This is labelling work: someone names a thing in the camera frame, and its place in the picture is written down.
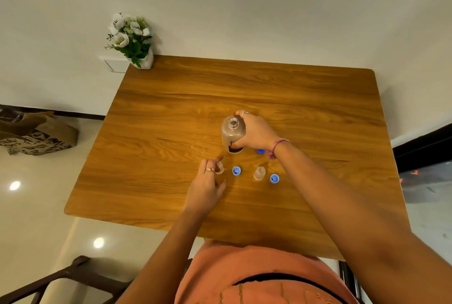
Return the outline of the dark chair frame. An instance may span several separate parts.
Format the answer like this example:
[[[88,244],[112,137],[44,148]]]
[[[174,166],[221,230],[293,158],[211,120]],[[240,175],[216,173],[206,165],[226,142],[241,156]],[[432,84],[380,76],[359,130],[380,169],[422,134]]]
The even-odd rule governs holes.
[[[353,271],[349,267],[348,263],[345,261],[338,261],[339,265],[339,275],[343,282],[345,283],[348,290],[353,294],[356,300],[360,304],[365,304],[363,301],[362,288],[358,282],[358,279],[354,275]]]

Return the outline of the orange shirt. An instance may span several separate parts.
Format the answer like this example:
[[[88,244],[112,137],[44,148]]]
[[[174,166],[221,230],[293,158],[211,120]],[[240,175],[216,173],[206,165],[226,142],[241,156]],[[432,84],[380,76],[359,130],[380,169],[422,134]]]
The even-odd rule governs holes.
[[[359,304],[321,259],[206,240],[174,304]]]

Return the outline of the brown patterned jute bag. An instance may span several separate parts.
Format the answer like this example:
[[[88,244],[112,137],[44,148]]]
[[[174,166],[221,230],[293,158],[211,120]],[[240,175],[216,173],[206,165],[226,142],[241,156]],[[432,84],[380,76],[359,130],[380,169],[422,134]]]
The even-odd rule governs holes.
[[[53,111],[21,113],[0,107],[0,147],[10,155],[40,156],[75,147],[79,130]]]

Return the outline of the person's right forearm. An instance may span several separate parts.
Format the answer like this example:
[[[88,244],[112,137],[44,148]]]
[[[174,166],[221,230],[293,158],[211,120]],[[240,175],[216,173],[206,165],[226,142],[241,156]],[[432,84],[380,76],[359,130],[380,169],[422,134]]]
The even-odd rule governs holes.
[[[410,227],[288,141],[274,155],[373,304],[452,304],[452,266]]]

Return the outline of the white wall socket plate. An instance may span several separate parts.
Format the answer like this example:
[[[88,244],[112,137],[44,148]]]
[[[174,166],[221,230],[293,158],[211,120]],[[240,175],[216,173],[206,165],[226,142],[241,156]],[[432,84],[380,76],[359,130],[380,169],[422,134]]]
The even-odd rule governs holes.
[[[98,58],[112,73],[126,73],[131,64],[130,61],[124,57],[98,56]]]

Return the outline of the person's left hand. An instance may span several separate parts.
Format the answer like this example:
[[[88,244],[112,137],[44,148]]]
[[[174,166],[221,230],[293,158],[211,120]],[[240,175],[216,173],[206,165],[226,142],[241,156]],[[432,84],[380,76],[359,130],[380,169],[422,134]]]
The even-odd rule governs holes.
[[[215,167],[223,156],[213,159],[203,159],[194,180],[191,182],[184,204],[183,216],[193,216],[204,219],[217,205],[221,197],[215,197],[216,182]]]

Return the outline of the large clear plastic bottle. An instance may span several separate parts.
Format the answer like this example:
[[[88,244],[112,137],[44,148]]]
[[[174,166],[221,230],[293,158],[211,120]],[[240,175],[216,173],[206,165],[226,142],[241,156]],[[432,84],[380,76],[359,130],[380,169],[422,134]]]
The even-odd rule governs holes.
[[[241,139],[246,134],[246,125],[240,116],[229,116],[224,119],[221,126],[222,142],[227,152],[237,154],[243,151],[242,148],[233,148],[232,144]]]

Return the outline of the white artificial flower bouquet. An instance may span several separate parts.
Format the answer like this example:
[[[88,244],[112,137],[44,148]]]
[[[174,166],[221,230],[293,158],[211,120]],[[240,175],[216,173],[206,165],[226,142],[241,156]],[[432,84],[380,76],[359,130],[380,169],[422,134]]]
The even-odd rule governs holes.
[[[135,58],[151,48],[152,38],[151,27],[144,17],[115,13],[105,49],[119,51],[134,66]]]

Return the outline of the person's left forearm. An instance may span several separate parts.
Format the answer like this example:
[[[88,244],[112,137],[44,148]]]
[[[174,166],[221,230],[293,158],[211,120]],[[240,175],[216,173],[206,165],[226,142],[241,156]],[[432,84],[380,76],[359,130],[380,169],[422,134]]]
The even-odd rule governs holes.
[[[116,304],[174,304],[194,240],[208,211],[186,208]]]

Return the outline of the dark wooden chair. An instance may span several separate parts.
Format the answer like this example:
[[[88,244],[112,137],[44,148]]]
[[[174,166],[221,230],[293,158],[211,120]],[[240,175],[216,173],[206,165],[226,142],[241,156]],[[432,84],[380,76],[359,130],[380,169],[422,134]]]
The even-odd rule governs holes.
[[[100,275],[91,270],[90,261],[90,257],[80,255],[72,261],[70,266],[0,296],[0,304],[14,304],[28,296],[32,296],[31,304],[40,304],[48,286],[58,279],[70,279],[87,287],[107,292],[111,298],[103,304],[115,304],[132,281],[122,282]]]

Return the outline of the white flower vase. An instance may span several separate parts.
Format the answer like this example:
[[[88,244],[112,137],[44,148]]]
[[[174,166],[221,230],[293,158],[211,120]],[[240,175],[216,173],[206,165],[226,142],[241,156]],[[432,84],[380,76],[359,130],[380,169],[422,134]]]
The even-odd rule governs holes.
[[[149,70],[151,69],[154,61],[154,54],[152,49],[148,49],[146,53],[141,53],[139,57],[135,58],[134,66],[138,69]]]

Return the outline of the person's right hand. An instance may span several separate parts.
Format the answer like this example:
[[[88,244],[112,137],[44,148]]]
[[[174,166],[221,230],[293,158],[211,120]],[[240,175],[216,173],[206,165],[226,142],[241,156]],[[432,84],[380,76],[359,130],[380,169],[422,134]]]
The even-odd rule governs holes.
[[[246,125],[246,134],[241,139],[247,139],[247,147],[273,151],[277,143],[288,141],[280,138],[276,132],[261,117],[245,110],[235,112],[236,116],[243,118]]]

